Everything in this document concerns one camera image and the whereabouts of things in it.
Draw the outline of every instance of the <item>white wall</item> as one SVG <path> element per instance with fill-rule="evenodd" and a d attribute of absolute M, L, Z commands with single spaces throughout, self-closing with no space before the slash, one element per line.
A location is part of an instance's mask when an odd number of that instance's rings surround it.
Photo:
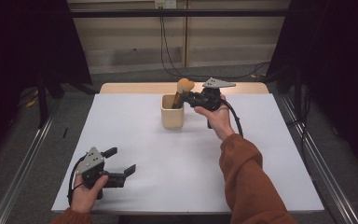
<path fill-rule="evenodd" d="M 290 0 L 177 0 L 190 9 L 285 9 Z M 68 0 L 71 9 L 152 9 L 147 0 Z M 91 73 L 162 68 L 160 18 L 74 19 Z M 267 62 L 283 18 L 164 18 L 175 66 Z M 164 62 L 168 61 L 164 50 Z"/>

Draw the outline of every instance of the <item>beige cup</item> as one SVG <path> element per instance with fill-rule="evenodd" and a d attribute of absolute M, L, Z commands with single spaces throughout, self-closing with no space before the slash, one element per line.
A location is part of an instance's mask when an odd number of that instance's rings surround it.
<path fill-rule="evenodd" d="M 172 109 L 175 94 L 164 94 L 161 98 L 162 126 L 167 129 L 179 129 L 183 126 L 185 107 Z"/>

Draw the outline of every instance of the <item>wall outlet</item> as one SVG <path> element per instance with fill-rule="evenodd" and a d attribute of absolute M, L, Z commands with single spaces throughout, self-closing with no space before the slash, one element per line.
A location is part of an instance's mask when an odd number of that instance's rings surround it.
<path fill-rule="evenodd" d="M 176 0 L 155 0 L 155 9 L 176 8 Z"/>
<path fill-rule="evenodd" d="M 165 0 L 155 0 L 155 9 L 165 8 Z"/>
<path fill-rule="evenodd" d="M 165 1 L 165 8 L 176 8 L 176 0 L 166 0 Z"/>

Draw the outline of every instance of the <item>black curtain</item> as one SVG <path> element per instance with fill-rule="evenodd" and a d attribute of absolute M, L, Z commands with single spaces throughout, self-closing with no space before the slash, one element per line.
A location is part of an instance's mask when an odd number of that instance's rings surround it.
<path fill-rule="evenodd" d="M 38 77 L 56 98 L 61 82 L 91 84 L 74 21 L 59 11 L 69 11 L 65 0 L 0 0 L 0 139 Z"/>
<path fill-rule="evenodd" d="M 281 91 L 296 73 L 358 158 L 358 1 L 292 0 L 268 76 Z"/>

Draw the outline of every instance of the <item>human hand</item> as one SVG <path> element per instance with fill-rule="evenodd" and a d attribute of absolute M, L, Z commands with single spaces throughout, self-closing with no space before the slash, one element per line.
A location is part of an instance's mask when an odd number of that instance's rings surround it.
<path fill-rule="evenodd" d="M 107 175 L 101 176 L 95 183 L 92 189 L 86 188 L 82 183 L 84 182 L 82 175 L 77 175 L 74 186 L 79 186 L 74 190 L 71 209 L 78 213 L 90 213 L 92 207 L 97 200 L 98 192 L 103 188 L 108 180 Z"/>
<path fill-rule="evenodd" d="M 222 94 L 220 97 L 226 100 L 225 95 Z M 229 110 L 226 105 L 221 104 L 215 111 L 209 111 L 204 107 L 196 106 L 194 111 L 203 115 L 209 121 L 217 137 L 222 141 L 234 133 L 229 119 Z"/>

